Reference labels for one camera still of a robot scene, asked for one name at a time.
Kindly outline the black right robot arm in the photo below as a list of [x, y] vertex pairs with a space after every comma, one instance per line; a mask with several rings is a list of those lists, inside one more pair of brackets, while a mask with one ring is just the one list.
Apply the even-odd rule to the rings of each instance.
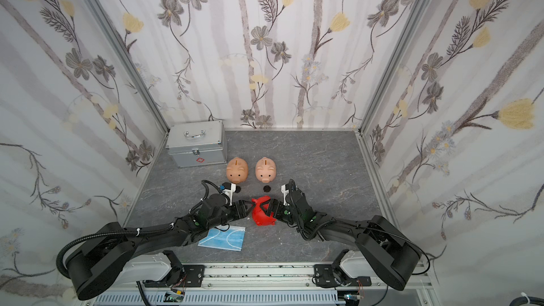
[[293, 180], [282, 186], [283, 199], [265, 196], [253, 201], [257, 225], [283, 222], [295, 228], [306, 241], [340, 242], [356, 247], [370, 267], [389, 287], [405, 289], [424, 252], [386, 218], [370, 220], [336, 218], [316, 211]]

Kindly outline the pink piggy bank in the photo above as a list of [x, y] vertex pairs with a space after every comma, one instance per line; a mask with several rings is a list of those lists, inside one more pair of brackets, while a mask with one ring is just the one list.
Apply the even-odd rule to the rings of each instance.
[[256, 163], [255, 175], [260, 182], [271, 183], [276, 178], [276, 174], [276, 164], [272, 159], [263, 157]]

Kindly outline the tan piggy bank front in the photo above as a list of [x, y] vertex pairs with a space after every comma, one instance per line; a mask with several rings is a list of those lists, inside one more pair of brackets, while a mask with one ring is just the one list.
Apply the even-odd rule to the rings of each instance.
[[235, 157], [228, 163], [226, 176], [233, 184], [245, 182], [249, 176], [249, 165], [242, 158]]

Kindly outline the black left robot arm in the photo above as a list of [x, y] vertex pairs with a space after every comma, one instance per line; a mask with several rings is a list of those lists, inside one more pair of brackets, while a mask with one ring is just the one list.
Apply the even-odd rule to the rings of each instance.
[[254, 207], [251, 201], [231, 203], [225, 195], [213, 194], [202, 200], [196, 211], [168, 224], [123, 228], [110, 222], [65, 245], [57, 255], [56, 267], [71, 280], [79, 300], [90, 300], [109, 289], [131, 259], [197, 243], [210, 229], [246, 218]]

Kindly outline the red piggy bank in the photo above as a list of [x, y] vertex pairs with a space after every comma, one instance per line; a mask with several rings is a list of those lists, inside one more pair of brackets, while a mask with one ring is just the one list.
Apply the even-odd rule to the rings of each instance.
[[265, 227], [276, 224], [276, 218], [267, 214], [271, 198], [267, 195], [261, 198], [252, 199], [254, 208], [252, 210], [252, 219], [259, 227]]

